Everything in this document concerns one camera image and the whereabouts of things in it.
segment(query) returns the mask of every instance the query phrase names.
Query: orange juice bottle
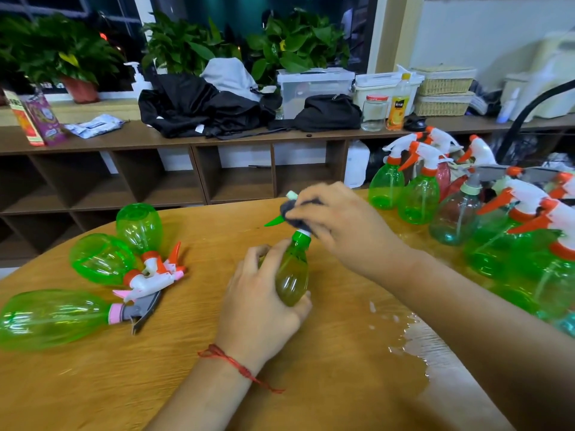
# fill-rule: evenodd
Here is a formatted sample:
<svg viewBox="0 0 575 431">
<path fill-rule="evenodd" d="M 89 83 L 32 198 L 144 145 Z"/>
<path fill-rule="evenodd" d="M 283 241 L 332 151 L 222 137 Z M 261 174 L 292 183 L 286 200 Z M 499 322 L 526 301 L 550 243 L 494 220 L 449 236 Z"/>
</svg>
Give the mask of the orange juice bottle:
<svg viewBox="0 0 575 431">
<path fill-rule="evenodd" d="M 393 95 L 386 124 L 388 130 L 401 130 L 403 128 L 403 118 L 405 117 L 405 111 L 409 104 L 409 96 L 411 95 L 411 87 L 409 86 L 410 77 L 411 74 L 409 72 L 403 73 L 401 75 L 401 81 L 397 84 L 396 93 Z"/>
</svg>

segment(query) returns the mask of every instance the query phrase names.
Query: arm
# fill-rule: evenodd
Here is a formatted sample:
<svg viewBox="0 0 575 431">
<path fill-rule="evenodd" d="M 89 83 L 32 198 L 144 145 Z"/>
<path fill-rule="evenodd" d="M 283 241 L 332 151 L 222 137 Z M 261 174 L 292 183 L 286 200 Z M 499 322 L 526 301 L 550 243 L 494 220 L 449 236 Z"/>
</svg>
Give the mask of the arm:
<svg viewBox="0 0 575 431">
<path fill-rule="evenodd" d="M 293 307 L 286 307 L 276 293 L 276 273 L 289 243 L 286 239 L 271 249 L 248 249 L 222 303 L 214 343 L 253 376 L 284 347 L 312 309 L 309 292 Z M 266 254 L 258 269 L 259 258 Z M 223 430 L 250 385 L 223 359 L 199 359 L 146 429 Z"/>
<path fill-rule="evenodd" d="M 300 206 L 313 198 L 325 205 Z M 575 426 L 572 339 L 405 245 L 341 183 L 304 190 L 286 216 L 305 220 L 344 265 L 427 322 L 515 427 Z"/>
</svg>

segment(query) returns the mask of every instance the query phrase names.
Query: glass jar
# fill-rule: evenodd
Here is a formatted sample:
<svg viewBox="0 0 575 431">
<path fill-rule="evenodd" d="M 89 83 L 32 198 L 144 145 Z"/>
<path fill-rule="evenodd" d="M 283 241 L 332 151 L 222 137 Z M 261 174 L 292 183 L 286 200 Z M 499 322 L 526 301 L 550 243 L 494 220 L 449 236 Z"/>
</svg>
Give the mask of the glass jar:
<svg viewBox="0 0 575 431">
<path fill-rule="evenodd" d="M 361 128 L 364 131 L 379 131 L 384 128 L 388 110 L 388 97 L 368 95 L 363 102 Z"/>
</svg>

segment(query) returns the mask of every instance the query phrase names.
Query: pothos plant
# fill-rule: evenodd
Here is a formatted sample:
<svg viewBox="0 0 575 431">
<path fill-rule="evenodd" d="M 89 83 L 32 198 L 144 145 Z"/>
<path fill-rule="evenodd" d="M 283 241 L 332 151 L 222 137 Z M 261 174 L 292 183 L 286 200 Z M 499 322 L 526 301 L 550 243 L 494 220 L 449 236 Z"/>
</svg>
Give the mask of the pothos plant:
<svg viewBox="0 0 575 431">
<path fill-rule="evenodd" d="M 277 69 L 299 73 L 326 68 L 337 58 L 347 66 L 349 46 L 343 35 L 326 16 L 301 8 L 295 8 L 285 20 L 270 16 L 264 34 L 246 38 L 255 59 L 252 77 L 260 84 L 275 84 Z"/>
<path fill-rule="evenodd" d="M 4 56 L 34 83 L 67 76 L 98 84 L 98 76 L 119 72 L 116 64 L 124 59 L 96 30 L 61 13 L 34 22 L 4 17 L 0 33 L 7 42 Z"/>
<path fill-rule="evenodd" d="M 227 43 L 219 29 L 209 18 L 209 28 L 190 24 L 183 19 L 175 22 L 161 12 L 154 12 L 155 23 L 144 24 L 144 31 L 151 31 L 148 54 L 142 59 L 144 67 L 156 61 L 157 68 L 169 73 L 190 72 L 200 75 L 208 61 L 214 57 L 237 57 L 237 45 Z"/>
</svg>

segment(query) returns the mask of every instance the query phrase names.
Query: left hand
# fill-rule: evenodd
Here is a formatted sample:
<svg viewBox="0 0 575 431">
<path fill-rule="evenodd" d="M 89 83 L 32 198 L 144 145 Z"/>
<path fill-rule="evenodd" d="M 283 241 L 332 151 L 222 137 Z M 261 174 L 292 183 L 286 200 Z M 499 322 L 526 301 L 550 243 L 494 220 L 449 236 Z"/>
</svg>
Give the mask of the left hand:
<svg viewBox="0 0 575 431">
<path fill-rule="evenodd" d="M 290 241 L 249 248 L 222 303 L 215 343 L 255 374 L 284 347 L 312 309 L 309 291 L 293 307 L 276 293 L 276 273 Z M 266 258 L 258 269 L 261 256 Z"/>
</svg>

